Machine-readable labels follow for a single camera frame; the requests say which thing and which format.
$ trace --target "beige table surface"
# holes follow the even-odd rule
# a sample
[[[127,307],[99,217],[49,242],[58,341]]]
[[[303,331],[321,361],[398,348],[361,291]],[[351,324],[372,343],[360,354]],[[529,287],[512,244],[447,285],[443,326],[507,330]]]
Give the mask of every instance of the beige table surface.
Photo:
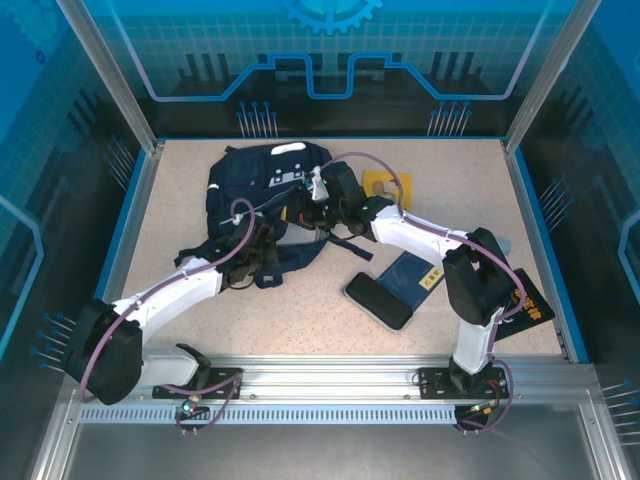
[[[260,143],[271,140],[259,140]],[[510,264],[523,267],[540,287],[531,247],[498,140],[314,140],[337,155],[364,151],[413,176],[412,213],[472,231],[482,226],[512,242]],[[125,296],[174,271],[178,250],[206,238],[204,209],[208,171],[227,145],[251,140],[167,141],[131,262]],[[358,178],[367,160],[348,161]],[[402,251],[358,238],[375,254],[366,262],[327,244],[312,265],[285,275],[285,284],[225,291],[201,302],[161,329],[149,346],[188,343],[207,354],[445,354],[456,344],[459,319],[444,282],[415,312],[402,333],[392,333],[341,293],[360,271],[376,278]],[[559,353],[547,322],[496,344],[502,353]]]

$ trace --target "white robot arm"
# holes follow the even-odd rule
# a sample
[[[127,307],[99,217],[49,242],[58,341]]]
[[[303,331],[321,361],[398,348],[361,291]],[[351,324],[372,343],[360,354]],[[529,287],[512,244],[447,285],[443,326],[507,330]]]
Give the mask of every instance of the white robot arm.
[[[330,230],[337,223],[344,223],[352,233],[400,247],[444,269],[451,305],[461,317],[451,375],[452,379],[457,375],[457,383],[455,380],[454,383],[459,384],[459,389],[464,392],[465,382],[479,375],[489,362],[495,321],[504,310],[505,292],[510,293],[513,285],[508,279],[505,282],[504,278],[495,275],[496,272],[490,271],[491,268],[481,271],[482,261],[480,268],[475,269],[472,264],[478,259],[473,257],[470,249],[449,238],[449,235],[466,238],[470,235],[467,232],[449,230],[410,214],[401,216],[398,207],[390,201],[381,197],[366,197],[351,169],[343,163],[336,163],[335,168],[326,170],[322,182],[317,181],[319,171],[314,172],[309,182],[310,195],[289,205],[289,215],[298,225],[310,230],[318,227]],[[428,225],[432,230],[443,232],[444,236],[424,231],[416,227],[416,223]],[[292,228],[302,230],[297,225]],[[260,235],[255,233],[257,231],[258,227],[252,235],[263,239],[264,229]],[[473,234],[479,235],[474,241],[484,243],[494,251],[499,250],[489,232],[478,232]],[[315,239],[314,235],[309,236],[309,241]],[[256,248],[256,242],[249,243]],[[251,258],[254,262],[256,256],[246,255],[243,258]],[[260,269],[260,265],[245,265],[242,262],[227,262],[215,268],[202,269],[209,264],[208,260],[194,258],[169,277],[174,279],[170,285],[149,298],[144,299],[143,296],[154,287],[118,300],[113,305],[94,300],[78,317],[77,327],[63,355],[64,370],[79,381],[97,340],[123,312],[135,306],[136,309],[127,315],[126,321],[113,332],[99,356],[89,377],[88,389],[103,403],[112,404],[134,388],[165,384],[202,388],[208,378],[206,371],[203,373],[206,370],[203,368],[203,359],[205,363],[208,362],[206,357],[185,345],[177,345],[164,352],[150,351],[144,346],[160,328],[180,313],[228,287],[229,272],[237,269],[238,265],[247,274]],[[194,269],[198,269],[199,273],[190,273]]]

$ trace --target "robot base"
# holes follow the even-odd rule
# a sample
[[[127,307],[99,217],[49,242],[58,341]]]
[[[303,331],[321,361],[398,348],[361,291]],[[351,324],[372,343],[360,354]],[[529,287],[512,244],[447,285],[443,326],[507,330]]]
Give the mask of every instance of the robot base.
[[[464,394],[451,381],[449,368],[420,368],[417,371],[420,398],[422,400],[492,400],[496,398],[496,391],[489,385],[490,380],[497,382],[500,399],[509,398],[509,389],[503,369],[489,366],[480,373],[482,381],[477,382]]]
[[[204,382],[204,387],[207,385],[215,385],[216,383],[220,383],[225,381],[227,378],[235,375],[236,373],[242,373],[241,368],[211,368],[209,370],[209,378]],[[202,395],[202,398],[205,400],[226,400],[229,396],[229,392],[233,388],[233,383],[229,385],[225,385],[219,390],[214,390],[213,392]],[[237,400],[240,398],[240,388],[241,385],[238,385],[236,392],[231,397],[232,400]],[[157,386],[153,387],[152,397],[157,400],[184,400],[188,397],[188,395],[182,395],[180,393],[173,393],[167,390],[166,388]]]

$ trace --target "gear logo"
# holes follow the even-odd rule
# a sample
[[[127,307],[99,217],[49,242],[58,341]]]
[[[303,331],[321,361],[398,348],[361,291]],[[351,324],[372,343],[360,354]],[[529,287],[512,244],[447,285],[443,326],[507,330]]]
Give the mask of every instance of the gear logo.
[[[281,4],[301,28],[333,35],[336,30],[347,33],[349,27],[359,28],[363,18],[370,20],[372,10],[382,7],[382,0],[281,0]]]
[[[20,31],[39,52],[47,50],[58,30],[53,0],[0,0],[0,14],[11,13]]]

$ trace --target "blue wall panel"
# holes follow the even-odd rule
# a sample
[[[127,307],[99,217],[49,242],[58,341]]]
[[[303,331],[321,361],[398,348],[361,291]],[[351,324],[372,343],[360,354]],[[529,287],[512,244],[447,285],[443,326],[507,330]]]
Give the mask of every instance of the blue wall panel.
[[[75,315],[92,297],[140,147],[55,2],[0,0],[0,46],[0,476],[9,479],[30,475],[62,378],[32,356],[46,349],[37,332],[52,333],[43,315]]]
[[[455,136],[506,132],[573,1],[88,6],[160,136],[242,136],[252,101],[283,135]]]
[[[640,382],[640,6],[603,0],[522,151],[602,383]]]

